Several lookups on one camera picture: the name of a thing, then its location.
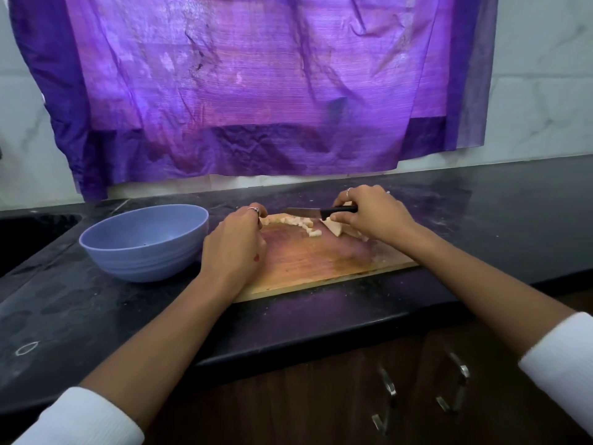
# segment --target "hand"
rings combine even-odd
[[[401,249],[406,239],[423,229],[411,217],[401,201],[389,195],[381,186],[358,186],[341,192],[334,206],[352,201],[358,212],[331,214],[335,222],[351,225],[364,235]]]
[[[267,210],[259,203],[250,207],[259,209],[262,217]],[[228,215],[204,239],[200,279],[214,284],[232,301],[266,258],[267,244],[259,232],[262,224],[257,211],[243,206]]]

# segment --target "white sleeve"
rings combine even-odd
[[[580,312],[562,321],[519,367],[593,436],[593,317]]]
[[[118,407],[70,388],[12,445],[141,445],[142,430]]]

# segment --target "purple curtain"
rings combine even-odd
[[[88,201],[125,181],[383,171],[483,142],[496,0],[9,8]]]

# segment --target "plastic bowl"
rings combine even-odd
[[[130,282],[152,282],[173,276],[195,261],[207,233],[206,209],[161,205],[100,221],[78,241],[110,275]]]

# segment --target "kitchen counter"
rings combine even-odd
[[[199,271],[192,266],[153,284],[115,280],[78,245],[89,225],[145,206],[194,203],[209,210],[213,228],[251,201],[270,212],[329,206],[339,191],[359,184],[381,184],[420,223],[527,284],[554,293],[593,285],[593,156],[37,209],[84,219],[0,278],[0,414],[48,404],[80,382]],[[215,325],[184,383],[238,379],[466,314],[421,268],[238,303]]]

